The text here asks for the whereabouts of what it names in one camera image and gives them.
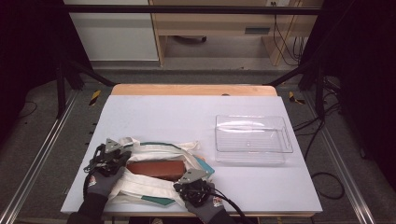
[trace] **black wire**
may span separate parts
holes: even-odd
[[[283,61],[285,62],[285,64],[287,64],[287,65],[292,65],[292,66],[298,65],[298,64],[291,64],[291,63],[288,63],[288,62],[286,61],[286,59],[285,59],[285,57],[284,57],[282,51],[280,50],[279,46],[278,46],[277,43],[276,43],[276,39],[275,39],[275,32],[276,32],[276,30],[279,32],[279,30],[278,30],[278,28],[277,28],[276,14],[275,14],[275,15],[274,15],[274,35],[273,35],[273,39],[274,39],[275,46],[276,46],[277,50],[279,50],[280,56],[282,56],[282,59],[283,59]],[[286,45],[286,41],[283,39],[282,34],[281,34],[280,32],[279,32],[279,34],[280,34],[280,37],[282,38],[283,43],[284,43],[285,46],[286,46],[286,49],[289,51],[288,46]]]
[[[19,116],[18,119],[22,119],[22,118],[28,117],[29,115],[33,114],[33,113],[37,110],[37,104],[36,104],[35,102],[26,101],[25,103],[26,103],[26,104],[34,104],[34,105],[35,105],[35,108],[34,108],[31,112],[29,112],[28,114],[23,115],[23,116]]]
[[[318,176],[318,175],[329,175],[329,176],[331,176],[332,178],[334,178],[334,179],[340,184],[340,186],[341,186],[341,193],[340,193],[340,195],[337,195],[337,196],[330,196],[330,195],[324,194],[324,193],[320,192],[319,190],[317,190],[317,193],[318,193],[320,196],[322,196],[322,197],[324,197],[324,198],[327,198],[327,199],[331,199],[331,200],[340,200],[341,198],[344,197],[344,195],[346,194],[346,190],[345,190],[345,187],[344,187],[342,181],[340,180],[340,178],[338,178],[336,175],[332,175],[332,174],[326,173],[326,172],[317,172],[317,173],[311,175],[311,178],[314,179],[314,178],[315,178],[316,176]]]
[[[219,194],[217,193],[212,193],[212,192],[207,192],[207,191],[203,191],[203,190],[196,190],[196,189],[188,189],[189,192],[200,192],[200,193],[207,193],[216,197],[221,198],[222,200],[226,201],[227,203],[229,203],[234,209],[235,211],[239,214],[239,216],[244,220],[244,222],[246,224],[254,224],[252,221],[250,221],[250,219],[248,219],[244,212],[242,212],[242,210],[238,207],[238,205],[236,205],[236,203],[234,203],[233,201],[231,201],[230,199],[228,199],[223,193],[221,193],[218,189],[215,188],[211,188],[214,189],[215,191],[217,191]]]
[[[321,123],[319,124],[317,130],[314,132],[314,136],[312,136],[311,141],[309,141],[309,145],[306,148],[305,154],[304,154],[304,160],[306,161],[306,158],[308,157],[308,153],[309,150],[311,149],[312,144],[314,143],[315,137],[317,136],[317,134],[319,133],[320,129],[322,129],[324,126],[324,119],[321,121]]]

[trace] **gray floor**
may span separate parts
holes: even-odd
[[[121,83],[234,83],[262,84],[286,74],[293,66],[281,64],[273,67],[259,38],[209,37],[205,43],[196,40],[171,38],[167,49],[165,64],[159,67],[153,63],[131,63],[129,67],[96,67],[97,72],[111,80]],[[111,88],[84,76],[86,85],[77,92],[77,100],[70,112],[62,131],[57,135],[52,151],[41,167],[35,184],[29,189],[24,204],[18,213],[16,223],[64,223],[67,215],[60,209],[67,189],[71,186],[82,157],[90,142],[95,123],[99,120]],[[296,99],[306,99],[312,92],[299,92],[295,77],[277,87],[284,99],[292,125],[314,117],[308,104],[300,105],[289,100],[292,91]],[[92,94],[101,90],[95,105],[89,105]],[[332,95],[326,98],[326,106],[336,103]],[[32,114],[19,119],[12,135],[1,146],[0,151],[0,209],[4,211],[17,192],[20,183],[35,160],[55,122],[57,113],[56,85],[54,82],[37,87],[29,92],[21,115]],[[302,152],[305,152],[315,125],[297,132]],[[356,182],[360,193],[367,203],[375,222],[396,223],[396,193],[388,185],[374,161],[361,158],[359,145],[354,140],[342,114],[337,111],[326,118],[325,127],[342,155],[347,168]],[[307,158],[311,174],[329,172],[337,175],[337,170],[319,134]],[[336,195],[339,184],[326,176],[314,179],[318,191]],[[319,197],[323,212],[314,216],[315,223],[362,223],[345,195],[341,200]],[[309,218],[277,217],[263,218],[262,223],[311,223]]]

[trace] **white cloth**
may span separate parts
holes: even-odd
[[[199,142],[177,145],[166,143],[140,143],[133,139],[132,156],[128,162],[134,161],[184,161],[186,169],[205,170],[189,150],[199,149]],[[109,195],[109,203],[147,203],[143,196],[167,198],[184,206],[183,200],[175,191],[174,182],[161,180],[145,175],[135,175],[128,169],[117,182]]]

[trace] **black curtain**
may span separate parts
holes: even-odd
[[[0,142],[18,118],[27,92],[56,78],[60,54],[92,69],[69,14],[40,7],[63,3],[0,1]],[[82,82],[78,71],[68,72],[69,82]]]
[[[325,4],[337,4],[334,1]],[[336,16],[318,18],[306,60]],[[396,1],[356,0],[335,36],[320,60],[324,75],[340,79],[341,105],[362,151],[396,189]]]

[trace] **aluminum rail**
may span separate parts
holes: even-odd
[[[189,13],[189,14],[267,14],[321,15],[335,9],[321,7],[228,7],[228,6],[118,6],[118,5],[42,5],[75,13]]]
[[[18,213],[21,211],[23,203],[25,202],[30,190],[33,187],[33,184],[37,180],[41,168],[43,167],[45,161],[47,160],[48,155],[52,150],[52,147],[55,144],[55,141],[58,138],[59,133],[64,127],[64,124],[73,108],[77,96],[78,96],[78,91],[72,91],[67,102],[66,110],[59,119],[55,120],[51,130],[49,131],[49,134],[47,135],[46,140],[39,149],[37,155],[35,156],[35,160],[33,161],[24,179],[22,180],[20,186],[18,187],[16,193],[11,199],[11,202],[8,204],[7,208],[1,214],[0,224],[14,223]]]

